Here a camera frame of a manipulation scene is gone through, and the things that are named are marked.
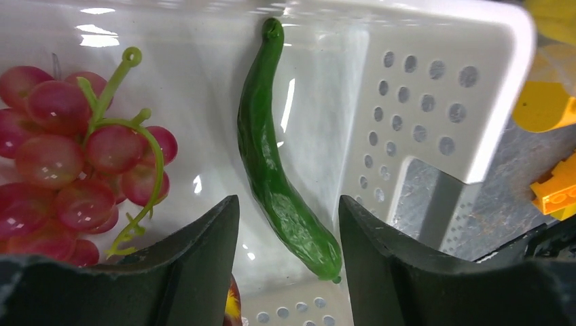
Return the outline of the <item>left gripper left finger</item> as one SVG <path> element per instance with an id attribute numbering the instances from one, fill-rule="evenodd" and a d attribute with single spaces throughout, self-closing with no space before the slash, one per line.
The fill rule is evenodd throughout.
<path id="1" fill-rule="evenodd" d="M 231 195 L 116 264 L 1 256 L 2 325 L 221 325 L 238 239 Z"/>

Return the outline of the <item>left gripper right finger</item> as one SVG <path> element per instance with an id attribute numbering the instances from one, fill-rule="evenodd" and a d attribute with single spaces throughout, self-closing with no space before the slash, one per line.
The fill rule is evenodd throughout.
<path id="1" fill-rule="evenodd" d="M 338 213 L 355 325 L 575 324 L 574 219 L 467 261 L 418 242 L 350 196 Z"/>

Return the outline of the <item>yellow lemon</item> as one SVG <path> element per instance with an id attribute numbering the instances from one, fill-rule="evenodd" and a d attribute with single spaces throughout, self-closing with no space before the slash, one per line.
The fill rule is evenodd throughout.
<path id="1" fill-rule="evenodd" d="M 524 6 L 543 36 L 575 45 L 575 0 L 528 0 Z"/>

